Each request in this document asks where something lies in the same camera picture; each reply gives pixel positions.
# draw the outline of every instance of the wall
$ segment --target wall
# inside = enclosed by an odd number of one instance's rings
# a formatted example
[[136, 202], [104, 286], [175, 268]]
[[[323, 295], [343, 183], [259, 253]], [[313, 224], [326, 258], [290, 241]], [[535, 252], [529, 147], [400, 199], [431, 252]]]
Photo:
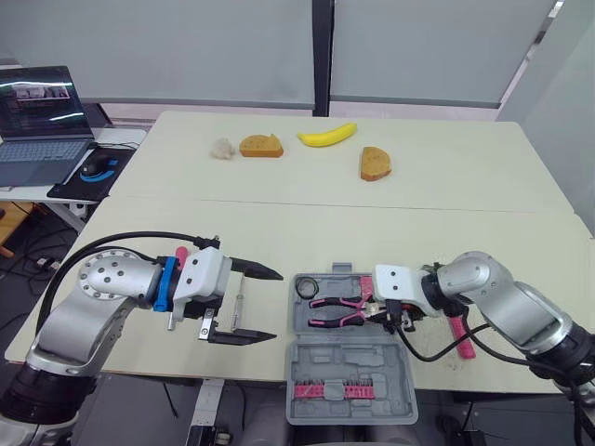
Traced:
[[595, 232], [595, 16], [593, 0], [566, 0], [498, 121], [518, 122]]

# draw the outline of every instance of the black cable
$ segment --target black cable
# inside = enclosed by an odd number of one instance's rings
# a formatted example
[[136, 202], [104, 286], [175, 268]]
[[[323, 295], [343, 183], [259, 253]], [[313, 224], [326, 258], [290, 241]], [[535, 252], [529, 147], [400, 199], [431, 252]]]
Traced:
[[463, 422], [463, 425], [461, 426], [461, 432], [464, 432], [465, 428], [467, 427], [467, 423], [469, 422], [469, 420], [471, 418], [471, 411], [473, 410], [474, 404], [475, 404], [475, 401], [472, 401], [469, 403], [469, 408], [467, 409], [467, 415], [465, 416], [465, 421]]
[[13, 276], [24, 277], [25, 279], [31, 279], [33, 277], [32, 275], [29, 275], [29, 274], [23, 274], [23, 273], [17, 272], [17, 271], [9, 271], [8, 269], [2, 269], [2, 268], [0, 268], [0, 274], [11, 274]]
[[174, 417], [179, 418], [178, 411], [176, 410], [176, 406], [174, 406], [174, 401], [171, 400], [171, 395], [169, 395], [169, 389], [167, 388], [166, 383], [161, 383], [164, 386], [165, 394], [167, 395], [167, 401], [169, 401], [169, 408], [171, 409], [171, 413]]
[[[471, 330], [471, 332], [479, 333], [481, 330], [485, 330], [486, 328], [490, 328], [490, 325], [487, 323], [480, 325], [478, 327], [475, 327], [473, 330]], [[468, 337], [470, 337], [469, 334], [465, 333], [460, 338], [458, 338], [455, 342], [449, 344], [448, 346], [446, 346], [445, 348], [440, 350], [435, 355], [423, 356], [411, 345], [411, 343], [409, 342], [409, 339], [407, 339], [407, 337], [405, 336], [405, 333], [403, 332], [403, 329], [400, 326], [397, 327], [397, 334], [399, 335], [399, 337], [401, 338], [401, 340], [403, 341], [403, 343], [405, 344], [407, 349], [411, 352], [411, 354], [413, 356], [415, 356], [416, 358], [418, 358], [420, 361], [424, 361], [424, 362], [434, 362], [434, 361], [439, 360], [441, 357], [443, 357], [450, 350], [452, 350], [453, 348], [458, 346], [461, 342], [465, 341]]]
[[59, 243], [59, 244], [51, 244], [49, 246], [42, 246], [41, 248], [33, 249], [33, 250], [29, 251], [29, 253], [21, 255], [17, 260], [15, 260], [15, 262], [13, 262], [13, 264], [6, 270], [6, 272], [12, 272], [12, 270], [19, 264], [19, 262], [21, 262], [21, 260], [23, 260], [23, 259], [27, 260], [27, 255], [30, 255], [33, 253], [38, 253], [40, 251], [45, 251], [46, 249], [56, 249], [56, 248], [61, 248], [61, 247], [70, 247], [70, 245], [67, 243]]
[[24, 212], [25, 214], [27, 214], [28, 216], [31, 216], [31, 212], [24, 210], [22, 207], [20, 207], [18, 204], [16, 204], [15, 202], [11, 202], [13, 205], [17, 206], [22, 212]]
[[581, 422], [581, 420], [582, 420], [582, 410], [581, 410], [582, 400], [580, 399], [578, 387], [574, 383], [574, 381], [564, 371], [558, 369], [557, 367], [553, 367], [551, 365], [547, 365], [547, 364], [537, 362], [537, 361], [527, 361], [527, 360], [520, 360], [517, 358], [512, 358], [510, 356], [503, 355], [502, 353], [499, 353], [499, 352], [489, 348], [482, 341], [480, 341], [477, 338], [477, 336], [475, 336], [475, 334], [472, 332], [472, 330], [469, 328], [469, 324], [467, 321], [467, 317], [469, 316], [469, 309], [466, 308], [466, 310], [467, 311], [465, 311], [463, 313], [463, 317], [462, 317], [463, 328], [465, 329], [465, 332], [467, 333], [467, 335], [469, 335], [469, 337], [477, 345], [477, 347], [481, 348], [488, 355], [493, 356], [494, 358], [497, 358], [501, 361], [508, 362], [510, 364], [525, 365], [527, 367], [533, 367], [535, 369], [541, 369], [541, 370], [545, 370], [546, 372], [550, 372], [551, 374], [556, 375], [558, 377], [558, 379], [562, 381], [563, 386], [567, 386], [570, 388], [571, 401], [574, 403], [574, 406], [575, 406], [575, 420], [573, 423], [573, 433], [574, 433], [574, 437], [575, 437], [575, 444], [576, 444], [576, 446], [582, 446], [582, 444], [583, 444], [583, 440], [582, 440], [583, 433], [582, 433], [582, 422]]
[[235, 385], [238, 386], [240, 391], [242, 392], [242, 431], [245, 430], [245, 406], [248, 403], [248, 399], [245, 395], [244, 387], [239, 383], [239, 381], [235, 382]]
[[18, 320], [19, 318], [23, 318], [23, 317], [27, 317], [29, 316], [30, 311], [27, 311], [26, 313], [20, 313], [12, 318], [10, 318], [8, 321], [4, 322], [2, 325], [0, 325], [0, 332], [2, 332], [5, 328], [8, 327], [8, 325], [10, 325], [12, 322]]
[[[49, 313], [52, 309], [52, 303], [54, 301], [54, 296], [58, 291], [58, 287], [60, 283], [66, 276], [66, 273], [79, 261], [84, 259], [85, 257], [89, 256], [90, 254], [94, 254], [98, 252], [98, 247], [109, 242], [114, 242], [116, 240], [124, 240], [124, 239], [133, 239], [133, 238], [141, 238], [141, 237], [156, 237], [156, 238], [166, 238], [166, 239], [177, 239], [183, 240], [186, 242], [192, 242], [196, 246], [202, 246], [202, 243], [205, 242], [204, 239], [200, 237], [192, 237], [191, 235], [187, 234], [180, 234], [178, 232], [163, 232], [163, 231], [154, 231], [154, 230], [144, 230], [144, 231], [135, 231], [135, 232], [123, 232], [120, 234], [109, 235], [107, 237], [103, 237], [101, 239], [95, 240], [72, 254], [67, 260], [65, 260], [61, 267], [58, 269], [52, 280], [50, 281], [49, 285], [47, 286], [46, 295], [41, 303], [41, 307], [39, 308], [39, 315], [37, 317], [37, 325], [35, 327], [35, 332], [38, 334], [41, 330], [42, 325], [47, 320]], [[103, 246], [99, 248], [99, 251], [103, 249], [114, 249]]]
[[14, 260], [12, 262], [12, 265], [10, 267], [8, 267], [7, 271], [8, 272], [12, 271], [19, 264], [19, 262], [21, 262], [22, 259], [27, 258], [27, 256], [30, 255], [30, 254], [32, 254], [32, 253], [38, 253], [39, 251], [43, 251], [44, 249], [53, 249], [53, 248], [57, 248], [57, 247], [61, 247], [61, 246], [68, 246], [68, 247], [70, 247], [72, 245], [72, 243], [68, 243], [64, 239], [62, 239], [64, 241], [64, 243], [53, 244], [53, 245], [50, 245], [50, 246], [44, 246], [44, 247], [41, 247], [41, 248], [36, 248], [33, 251], [30, 251], [31, 247], [34, 246], [34, 245], [36, 245], [40, 241], [42, 241], [42, 240], [44, 240], [46, 238], [53, 237], [55, 235], [61, 234], [62, 232], [67, 232], [67, 231], [72, 231], [72, 230], [73, 230], [72, 228], [70, 228], [70, 229], [63, 229], [63, 230], [55, 230], [53, 232], [49, 232], [47, 234], [38, 236], [32, 242], [30, 242], [28, 240], [25, 243], [24, 253], [21, 256], [19, 256], [16, 260]]
[[110, 149], [110, 148], [113, 148], [113, 147], [128, 147], [129, 149], [132, 149], [133, 151], [135, 151], [139, 146], [140, 146], [140, 144], [138, 144], [137, 142], [120, 142], [120, 143], [103, 142], [103, 143], [98, 143], [98, 147], [99, 148], [103, 148], [103, 149]]
[[[12, 203], [12, 204], [14, 204], [16, 207], [18, 207], [18, 208], [19, 208], [19, 210], [20, 210], [21, 212], [23, 212], [23, 213], [27, 214], [27, 216], [30, 216], [30, 217], [31, 217], [33, 220], [35, 220], [37, 223], [39, 223], [39, 224], [41, 224], [41, 225], [44, 225], [44, 226], [46, 226], [46, 227], [47, 227], [47, 223], [46, 223], [46, 222], [42, 221], [42, 220], [41, 220], [40, 218], [38, 218], [37, 216], [33, 216], [33, 210], [34, 210], [34, 209], [32, 209], [31, 211], [27, 211], [27, 210], [23, 209], [22, 207], [20, 207], [20, 206], [19, 206], [18, 204], [16, 204], [15, 202], [11, 202], [11, 203]], [[74, 230], [74, 228], [70, 228], [70, 227], [68, 227], [68, 226], [66, 225], [66, 223], [64, 222], [64, 220], [62, 220], [62, 219], [61, 219], [59, 216], [56, 216], [54, 213], [51, 213], [51, 214], [49, 214], [49, 215], [50, 215], [50, 216], [53, 216], [53, 217], [54, 217], [54, 218], [56, 218], [56, 219], [57, 219], [57, 220], [58, 220], [58, 221], [59, 221], [61, 224], [63, 224], [64, 226], [66, 226], [66, 228], [65, 228], [65, 229], [68, 229], [68, 230]]]

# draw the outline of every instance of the yellow banana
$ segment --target yellow banana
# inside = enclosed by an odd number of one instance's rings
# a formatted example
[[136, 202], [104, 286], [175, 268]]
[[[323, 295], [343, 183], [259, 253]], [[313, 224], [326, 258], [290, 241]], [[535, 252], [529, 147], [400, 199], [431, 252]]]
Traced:
[[326, 147], [349, 138], [357, 130], [356, 123], [348, 123], [324, 133], [298, 133], [297, 137], [310, 147]]

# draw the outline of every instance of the pliers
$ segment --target pliers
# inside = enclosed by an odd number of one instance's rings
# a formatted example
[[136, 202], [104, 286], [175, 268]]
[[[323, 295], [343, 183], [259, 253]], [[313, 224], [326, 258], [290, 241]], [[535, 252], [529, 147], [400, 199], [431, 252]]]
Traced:
[[343, 316], [339, 319], [322, 320], [309, 319], [308, 325], [310, 327], [320, 328], [339, 328], [348, 325], [364, 325], [366, 320], [373, 322], [381, 322], [386, 319], [387, 309], [384, 305], [376, 302], [370, 302], [370, 297], [366, 298], [356, 297], [326, 297], [323, 299], [316, 299], [309, 302], [310, 308], [328, 307], [331, 305], [355, 308], [354, 313]]

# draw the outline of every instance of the toolbox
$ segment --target toolbox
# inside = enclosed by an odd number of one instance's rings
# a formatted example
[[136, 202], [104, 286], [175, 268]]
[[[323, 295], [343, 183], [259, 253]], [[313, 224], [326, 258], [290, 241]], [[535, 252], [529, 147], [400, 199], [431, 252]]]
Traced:
[[[302, 283], [307, 291], [299, 290]], [[337, 328], [308, 324], [309, 320], [346, 320], [354, 312], [354, 308], [335, 305], [311, 308], [309, 303], [316, 299], [356, 300], [355, 296], [372, 293], [371, 274], [353, 273], [349, 263], [333, 264], [330, 274], [294, 278], [290, 308], [297, 340], [287, 354], [285, 408], [291, 425], [416, 422], [416, 393], [407, 352], [381, 323], [366, 321], [362, 326]]]

